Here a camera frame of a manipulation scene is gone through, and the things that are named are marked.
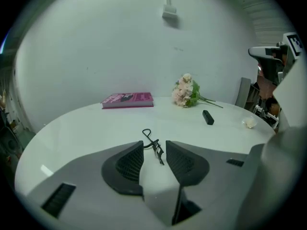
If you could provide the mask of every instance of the book cover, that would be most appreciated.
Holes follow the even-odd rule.
[[[154,106],[153,97],[149,92],[112,94],[101,103],[104,109]]]

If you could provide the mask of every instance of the small black device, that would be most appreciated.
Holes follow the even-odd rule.
[[[214,123],[214,119],[211,117],[210,113],[207,110],[203,110],[202,115],[208,125],[212,125]]]

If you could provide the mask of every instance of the table surface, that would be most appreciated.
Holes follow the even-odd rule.
[[[165,152],[165,141],[173,140],[213,150],[249,153],[252,146],[266,143],[273,129],[253,113],[227,103],[224,108],[199,103],[183,108],[169,97],[154,98],[154,107],[102,109],[100,103],[71,111],[53,120],[31,140],[18,163],[15,189],[28,195],[40,182],[63,165],[80,156],[125,143],[149,140],[143,129],[152,131],[151,139],[159,139]],[[208,110],[214,119],[209,126],[202,117]],[[258,124],[248,129],[244,117],[253,116]],[[155,194],[177,186],[176,178],[166,163],[160,165],[153,150],[144,151],[140,184],[144,194]]]

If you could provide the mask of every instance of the white flower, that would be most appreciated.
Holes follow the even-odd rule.
[[[192,80],[192,77],[191,77],[191,74],[189,73],[186,73],[183,75],[183,78],[187,81],[187,82],[190,82]]]

